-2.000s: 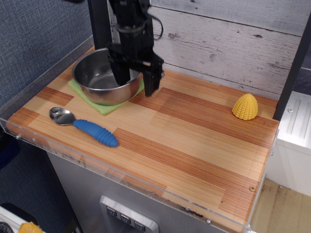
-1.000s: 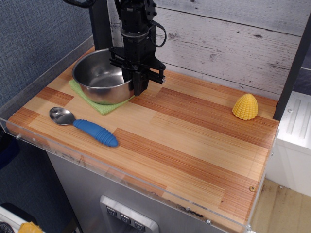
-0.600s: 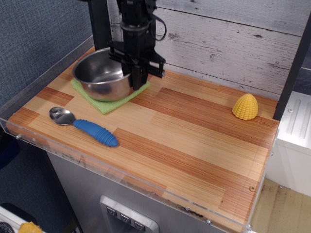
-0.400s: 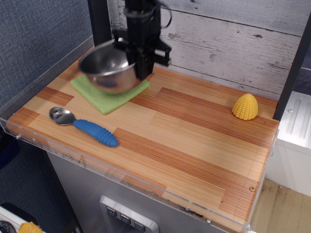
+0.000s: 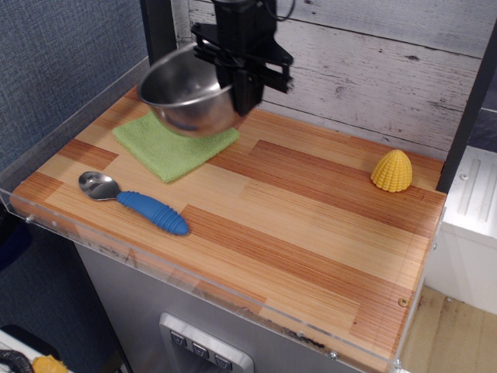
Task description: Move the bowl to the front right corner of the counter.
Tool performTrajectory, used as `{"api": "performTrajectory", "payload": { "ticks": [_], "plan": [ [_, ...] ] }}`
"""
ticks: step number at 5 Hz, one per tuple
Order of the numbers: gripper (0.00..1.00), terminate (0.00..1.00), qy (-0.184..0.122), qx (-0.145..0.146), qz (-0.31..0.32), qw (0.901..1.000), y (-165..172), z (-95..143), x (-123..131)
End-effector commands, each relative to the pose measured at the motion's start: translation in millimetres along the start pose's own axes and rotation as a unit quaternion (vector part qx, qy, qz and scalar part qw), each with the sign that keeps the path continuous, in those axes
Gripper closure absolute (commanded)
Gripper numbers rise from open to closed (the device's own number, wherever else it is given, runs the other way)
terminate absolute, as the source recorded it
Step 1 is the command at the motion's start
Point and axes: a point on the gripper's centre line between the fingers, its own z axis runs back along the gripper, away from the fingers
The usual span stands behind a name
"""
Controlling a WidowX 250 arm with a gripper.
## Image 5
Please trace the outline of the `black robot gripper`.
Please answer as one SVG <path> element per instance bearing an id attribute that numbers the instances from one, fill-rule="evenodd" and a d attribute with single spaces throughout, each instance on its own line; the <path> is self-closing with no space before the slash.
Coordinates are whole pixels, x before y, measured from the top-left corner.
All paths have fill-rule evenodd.
<path id="1" fill-rule="evenodd" d="M 221 87 L 233 86 L 235 109 L 241 117 L 262 101 L 264 85 L 290 90 L 293 57 L 276 41 L 275 1 L 214 1 L 215 24 L 194 23 L 196 56 L 213 64 Z"/>

